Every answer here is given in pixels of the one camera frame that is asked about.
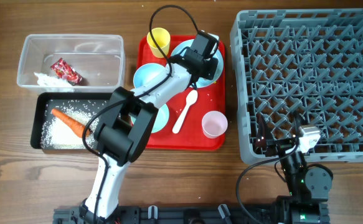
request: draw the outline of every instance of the snack wrapper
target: snack wrapper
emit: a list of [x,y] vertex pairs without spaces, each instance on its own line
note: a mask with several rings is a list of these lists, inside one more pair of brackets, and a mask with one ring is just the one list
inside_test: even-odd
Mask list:
[[51,65],[51,69],[55,71],[59,78],[66,80],[71,84],[78,84],[83,79],[83,77],[62,58]]

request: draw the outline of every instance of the gray bin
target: gray bin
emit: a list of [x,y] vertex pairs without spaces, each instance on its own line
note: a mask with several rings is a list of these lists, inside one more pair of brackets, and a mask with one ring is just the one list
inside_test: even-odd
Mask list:
[[282,139],[294,110],[321,130],[308,162],[363,162],[363,9],[241,11],[230,43],[244,163],[270,159],[256,114]]

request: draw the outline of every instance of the spoon handle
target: spoon handle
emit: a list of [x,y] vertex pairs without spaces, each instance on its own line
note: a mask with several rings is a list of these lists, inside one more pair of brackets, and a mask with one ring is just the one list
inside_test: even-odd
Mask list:
[[183,111],[180,114],[180,117],[178,117],[176,123],[174,124],[173,129],[172,129],[172,132],[174,134],[177,134],[178,132],[180,132],[181,126],[186,118],[189,107],[190,107],[190,105],[188,105],[188,104],[186,105],[186,107],[184,107]]

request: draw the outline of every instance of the wooden table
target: wooden table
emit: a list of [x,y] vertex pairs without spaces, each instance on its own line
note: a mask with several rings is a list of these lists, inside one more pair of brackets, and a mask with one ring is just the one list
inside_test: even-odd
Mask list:
[[[50,223],[53,209],[78,205],[92,189],[97,158],[85,152],[43,153],[29,145],[37,95],[16,85],[19,56],[28,34],[119,34],[127,55],[126,87],[131,88],[138,42],[148,32],[151,14],[166,1],[89,0],[69,3],[0,4],[0,223]],[[183,1],[200,29],[229,32],[243,9],[363,7],[363,1]],[[163,11],[154,26],[171,34],[194,34],[189,19],[176,10]],[[246,168],[239,156],[237,94],[227,49],[227,117],[224,145],[215,152],[146,150],[128,169],[121,205],[183,206],[236,203],[235,181]],[[332,223],[363,223],[363,164],[326,164],[335,178],[329,198]],[[270,203],[287,195],[272,166],[261,166],[241,185],[243,201]]]

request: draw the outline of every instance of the yellow cup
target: yellow cup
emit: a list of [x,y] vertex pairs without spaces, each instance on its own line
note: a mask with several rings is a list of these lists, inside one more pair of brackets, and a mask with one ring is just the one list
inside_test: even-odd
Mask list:
[[[158,43],[159,47],[167,55],[169,53],[169,47],[170,47],[169,32],[163,28],[155,28],[152,30],[152,35],[154,35],[156,43]],[[151,34],[149,32],[148,32],[148,35],[146,36],[146,41],[149,44],[149,48],[151,48],[152,54],[157,58],[163,58],[162,53],[156,47],[154,41],[151,38]]]

